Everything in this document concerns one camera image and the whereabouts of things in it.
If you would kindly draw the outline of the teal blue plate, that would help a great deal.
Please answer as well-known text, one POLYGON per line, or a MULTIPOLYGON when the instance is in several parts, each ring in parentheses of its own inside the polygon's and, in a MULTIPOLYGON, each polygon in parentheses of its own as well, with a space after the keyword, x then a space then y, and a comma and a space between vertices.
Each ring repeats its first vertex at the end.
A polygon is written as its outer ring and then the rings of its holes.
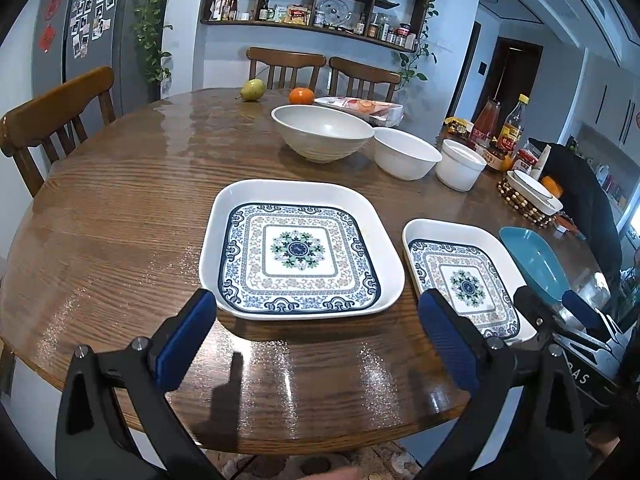
POLYGON ((549 244, 538 233, 517 226, 504 226, 499 231, 499 238, 526 284, 545 304, 559 306, 570 283, 549 244))

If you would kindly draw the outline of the small blue patterned square plate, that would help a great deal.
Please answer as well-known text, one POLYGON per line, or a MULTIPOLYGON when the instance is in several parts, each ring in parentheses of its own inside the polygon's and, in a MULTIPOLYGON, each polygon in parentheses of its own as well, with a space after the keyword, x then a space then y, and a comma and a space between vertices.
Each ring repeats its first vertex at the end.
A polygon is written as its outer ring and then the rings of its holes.
POLYGON ((466 224, 414 219, 402 244, 416 292, 437 289, 458 315, 486 337, 520 344, 537 333, 514 306, 525 285, 515 262, 493 235, 466 224))

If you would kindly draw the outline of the small white ramekin bowl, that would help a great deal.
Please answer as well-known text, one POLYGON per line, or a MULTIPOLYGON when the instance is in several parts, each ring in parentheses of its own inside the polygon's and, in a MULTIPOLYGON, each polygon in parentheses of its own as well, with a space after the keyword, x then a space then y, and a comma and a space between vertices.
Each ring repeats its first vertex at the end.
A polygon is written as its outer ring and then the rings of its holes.
POLYGON ((442 160, 436 165, 436 177, 448 188, 468 192, 486 167, 486 160, 472 148, 445 139, 442 141, 442 160))

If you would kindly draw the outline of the medium white bowl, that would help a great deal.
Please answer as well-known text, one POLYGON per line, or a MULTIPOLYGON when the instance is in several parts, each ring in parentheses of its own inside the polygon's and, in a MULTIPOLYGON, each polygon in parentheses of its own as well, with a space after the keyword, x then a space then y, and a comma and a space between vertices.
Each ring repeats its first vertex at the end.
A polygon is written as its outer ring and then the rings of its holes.
POLYGON ((421 180, 442 160, 432 144, 405 131, 376 127, 373 140, 374 161, 399 180, 421 180))

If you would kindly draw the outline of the large blue patterned square plate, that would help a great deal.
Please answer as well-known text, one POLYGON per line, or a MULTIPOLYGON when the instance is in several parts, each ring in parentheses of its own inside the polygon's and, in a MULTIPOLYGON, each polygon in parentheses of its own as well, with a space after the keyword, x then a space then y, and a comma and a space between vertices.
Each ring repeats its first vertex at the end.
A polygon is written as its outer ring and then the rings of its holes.
POLYGON ((367 198, 331 183, 252 179, 215 197, 198 275, 218 307, 250 321, 377 314, 405 271, 367 198))

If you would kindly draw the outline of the large white ribbed bowl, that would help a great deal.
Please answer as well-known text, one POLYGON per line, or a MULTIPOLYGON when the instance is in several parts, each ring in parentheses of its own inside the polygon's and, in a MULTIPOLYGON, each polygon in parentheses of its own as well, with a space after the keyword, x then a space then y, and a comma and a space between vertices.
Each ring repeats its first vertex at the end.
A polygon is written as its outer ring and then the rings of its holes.
POLYGON ((308 162, 328 164, 359 151, 373 138, 364 120, 317 105, 281 105, 271 111, 285 144, 308 162))

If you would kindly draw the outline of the white dish on trivet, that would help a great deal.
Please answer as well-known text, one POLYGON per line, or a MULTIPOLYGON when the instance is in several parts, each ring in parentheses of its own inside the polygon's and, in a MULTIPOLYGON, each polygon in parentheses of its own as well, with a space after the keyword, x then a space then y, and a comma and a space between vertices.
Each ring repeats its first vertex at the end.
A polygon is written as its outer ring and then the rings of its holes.
POLYGON ((542 184, 529 177, 528 174, 523 174, 520 170, 508 171, 506 173, 506 182, 509 183, 514 191, 518 192, 546 216, 558 214, 564 208, 563 204, 542 184))

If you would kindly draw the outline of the dark lid sauce jar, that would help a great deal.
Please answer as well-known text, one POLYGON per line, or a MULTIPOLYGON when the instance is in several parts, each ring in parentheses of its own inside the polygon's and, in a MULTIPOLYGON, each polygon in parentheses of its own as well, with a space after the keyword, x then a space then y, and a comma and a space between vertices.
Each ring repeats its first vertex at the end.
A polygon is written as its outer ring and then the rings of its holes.
POLYGON ((496 144, 488 143, 483 146, 483 157, 487 162, 487 166, 495 171, 502 171, 506 162, 506 152, 498 148, 496 144))

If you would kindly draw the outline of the red sauce bottle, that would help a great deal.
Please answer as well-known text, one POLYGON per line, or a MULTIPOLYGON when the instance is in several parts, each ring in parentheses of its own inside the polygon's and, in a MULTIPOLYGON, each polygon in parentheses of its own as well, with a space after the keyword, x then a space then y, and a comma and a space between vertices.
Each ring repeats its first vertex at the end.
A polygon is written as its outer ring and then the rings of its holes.
POLYGON ((494 99, 488 99, 477 116, 470 134, 470 140, 475 145, 484 146, 484 148, 489 145, 496 131, 499 113, 500 103, 494 99))

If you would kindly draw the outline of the white bread bag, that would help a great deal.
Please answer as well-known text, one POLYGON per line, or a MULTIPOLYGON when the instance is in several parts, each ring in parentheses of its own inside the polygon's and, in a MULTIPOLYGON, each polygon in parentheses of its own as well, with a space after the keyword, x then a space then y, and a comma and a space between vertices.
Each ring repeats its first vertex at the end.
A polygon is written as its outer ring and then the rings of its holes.
POLYGON ((317 105, 354 115, 375 127, 395 128, 404 118, 404 107, 392 102, 346 98, 346 96, 325 96, 315 99, 314 102, 317 105))

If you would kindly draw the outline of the green plant right of shelf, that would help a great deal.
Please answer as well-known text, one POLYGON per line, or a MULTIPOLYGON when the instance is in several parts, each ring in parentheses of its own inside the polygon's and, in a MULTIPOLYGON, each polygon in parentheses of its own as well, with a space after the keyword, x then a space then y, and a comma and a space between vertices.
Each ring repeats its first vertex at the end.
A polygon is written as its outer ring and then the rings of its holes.
POLYGON ((399 55, 399 89, 407 89, 416 80, 428 81, 425 65, 428 61, 437 63, 437 56, 428 44, 430 21, 438 16, 436 0, 416 0, 410 21, 410 32, 414 35, 412 47, 406 42, 408 52, 399 55))

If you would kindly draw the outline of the wooden chair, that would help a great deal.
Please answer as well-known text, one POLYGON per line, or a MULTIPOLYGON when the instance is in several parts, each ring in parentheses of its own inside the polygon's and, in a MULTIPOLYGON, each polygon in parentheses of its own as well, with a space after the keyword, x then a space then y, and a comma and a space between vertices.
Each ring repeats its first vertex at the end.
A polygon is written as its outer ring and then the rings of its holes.
POLYGON ((337 56, 329 58, 329 68, 331 69, 329 96, 338 96, 338 82, 340 77, 344 76, 346 78, 344 96, 369 101, 382 96, 385 102, 390 102, 401 82, 401 76, 391 70, 337 56))
POLYGON ((247 48, 246 58, 250 61, 250 79, 257 78, 259 63, 268 67, 266 81, 268 90, 284 89, 286 82, 291 89, 297 88, 298 71, 310 68, 311 75, 306 87, 311 91, 316 91, 320 70, 326 66, 326 57, 322 54, 261 47, 247 48))
POLYGON ((66 155, 78 143, 88 140, 81 114, 93 100, 99 102, 102 122, 111 125, 115 110, 111 88, 114 70, 101 66, 37 96, 1 118, 1 151, 13 159, 28 192, 35 196, 44 177, 30 154, 31 148, 44 148, 49 162, 58 160, 52 138, 56 136, 66 155))

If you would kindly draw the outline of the wooden chair back left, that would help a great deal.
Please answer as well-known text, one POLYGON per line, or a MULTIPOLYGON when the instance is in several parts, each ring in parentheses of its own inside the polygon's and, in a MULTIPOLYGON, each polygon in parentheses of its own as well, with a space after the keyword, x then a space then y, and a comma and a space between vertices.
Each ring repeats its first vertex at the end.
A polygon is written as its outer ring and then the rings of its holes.
POLYGON ((310 68, 311 75, 306 87, 311 91, 316 91, 320 70, 326 66, 326 57, 322 54, 261 47, 247 48, 246 58, 250 61, 250 79, 257 78, 259 63, 268 67, 266 81, 268 90, 284 89, 286 82, 291 89, 297 88, 298 71, 310 68))

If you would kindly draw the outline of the green pear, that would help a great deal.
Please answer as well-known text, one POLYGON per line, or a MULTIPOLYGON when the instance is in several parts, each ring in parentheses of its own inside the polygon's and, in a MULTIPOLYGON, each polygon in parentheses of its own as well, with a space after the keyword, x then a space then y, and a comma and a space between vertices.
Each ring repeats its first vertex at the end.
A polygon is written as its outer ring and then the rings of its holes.
POLYGON ((250 79, 242 85, 240 99, 244 102, 257 102, 264 96, 266 90, 266 84, 261 79, 250 79))

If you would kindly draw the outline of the hanging green vine plant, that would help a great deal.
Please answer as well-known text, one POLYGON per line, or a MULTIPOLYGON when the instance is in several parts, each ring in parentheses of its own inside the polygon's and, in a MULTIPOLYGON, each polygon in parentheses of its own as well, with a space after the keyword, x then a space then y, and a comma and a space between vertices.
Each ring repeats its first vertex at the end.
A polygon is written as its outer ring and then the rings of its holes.
POLYGON ((171 71, 165 62, 171 53, 162 47, 167 0, 134 0, 134 40, 142 76, 148 84, 159 87, 171 71))

